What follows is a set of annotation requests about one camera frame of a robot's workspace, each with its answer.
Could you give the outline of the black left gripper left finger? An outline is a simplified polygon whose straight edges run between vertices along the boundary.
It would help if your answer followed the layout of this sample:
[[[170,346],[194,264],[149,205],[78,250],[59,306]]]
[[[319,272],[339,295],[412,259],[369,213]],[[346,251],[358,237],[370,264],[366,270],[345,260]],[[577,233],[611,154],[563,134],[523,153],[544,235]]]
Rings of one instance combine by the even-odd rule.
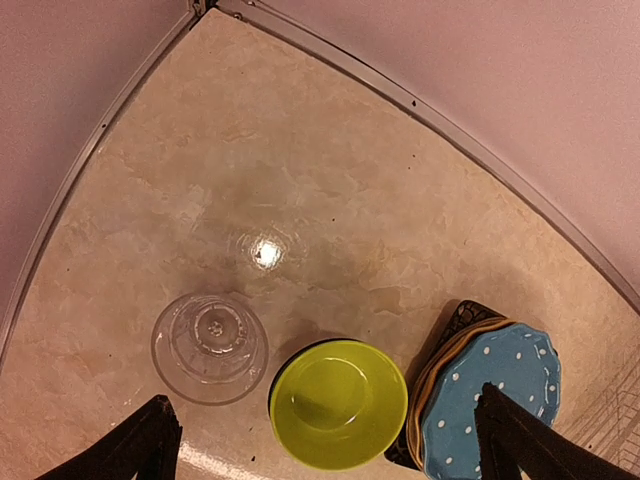
[[[174,479],[182,437],[169,398],[156,395],[43,479]]]

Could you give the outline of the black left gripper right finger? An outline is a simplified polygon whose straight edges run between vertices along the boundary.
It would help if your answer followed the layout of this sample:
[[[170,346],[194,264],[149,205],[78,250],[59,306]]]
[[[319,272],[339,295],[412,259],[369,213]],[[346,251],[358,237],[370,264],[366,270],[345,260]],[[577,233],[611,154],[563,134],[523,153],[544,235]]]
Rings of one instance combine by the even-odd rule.
[[[565,439],[486,383],[474,419],[484,479],[633,479],[626,470]]]

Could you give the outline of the blue polka dot plate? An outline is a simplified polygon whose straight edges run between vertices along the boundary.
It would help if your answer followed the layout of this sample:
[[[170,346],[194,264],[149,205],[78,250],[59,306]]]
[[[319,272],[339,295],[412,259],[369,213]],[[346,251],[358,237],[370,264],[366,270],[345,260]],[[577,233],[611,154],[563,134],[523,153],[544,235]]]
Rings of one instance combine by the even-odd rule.
[[[491,436],[514,410],[547,427],[561,403],[561,362],[548,333],[514,323],[478,335],[436,376],[418,417],[429,479],[481,479]]]

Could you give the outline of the clear glass cup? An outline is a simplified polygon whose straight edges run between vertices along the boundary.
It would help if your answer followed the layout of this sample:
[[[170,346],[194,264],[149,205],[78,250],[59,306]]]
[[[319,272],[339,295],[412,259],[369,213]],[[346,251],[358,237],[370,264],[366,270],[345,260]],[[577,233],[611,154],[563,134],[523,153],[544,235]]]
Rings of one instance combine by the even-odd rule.
[[[269,347],[262,323],[246,303],[229,294],[192,293],[159,315],[151,355],[174,393],[196,404],[223,406],[256,388]]]

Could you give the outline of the black floral square plate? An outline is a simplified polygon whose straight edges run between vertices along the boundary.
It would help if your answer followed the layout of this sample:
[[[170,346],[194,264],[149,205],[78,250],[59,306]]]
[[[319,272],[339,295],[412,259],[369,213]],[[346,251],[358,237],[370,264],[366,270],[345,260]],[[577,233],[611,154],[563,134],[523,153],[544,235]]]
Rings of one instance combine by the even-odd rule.
[[[409,395],[416,391],[418,377],[422,370],[431,360],[436,358],[439,350],[452,338],[466,328],[476,326],[483,321],[504,318],[504,315],[473,300],[449,301],[407,370],[406,381]],[[406,427],[407,424],[404,424],[393,444],[384,452],[384,457],[392,464],[418,471],[419,468],[409,453]]]

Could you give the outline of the lime green bowl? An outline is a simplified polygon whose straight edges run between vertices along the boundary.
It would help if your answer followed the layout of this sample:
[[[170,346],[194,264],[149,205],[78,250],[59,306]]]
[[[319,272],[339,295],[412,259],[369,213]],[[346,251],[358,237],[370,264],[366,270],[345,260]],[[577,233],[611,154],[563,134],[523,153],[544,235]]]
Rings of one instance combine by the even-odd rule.
[[[322,471],[360,467],[390,447],[408,412],[396,363],[365,342],[325,343],[281,376],[268,408],[274,436],[289,456]]]

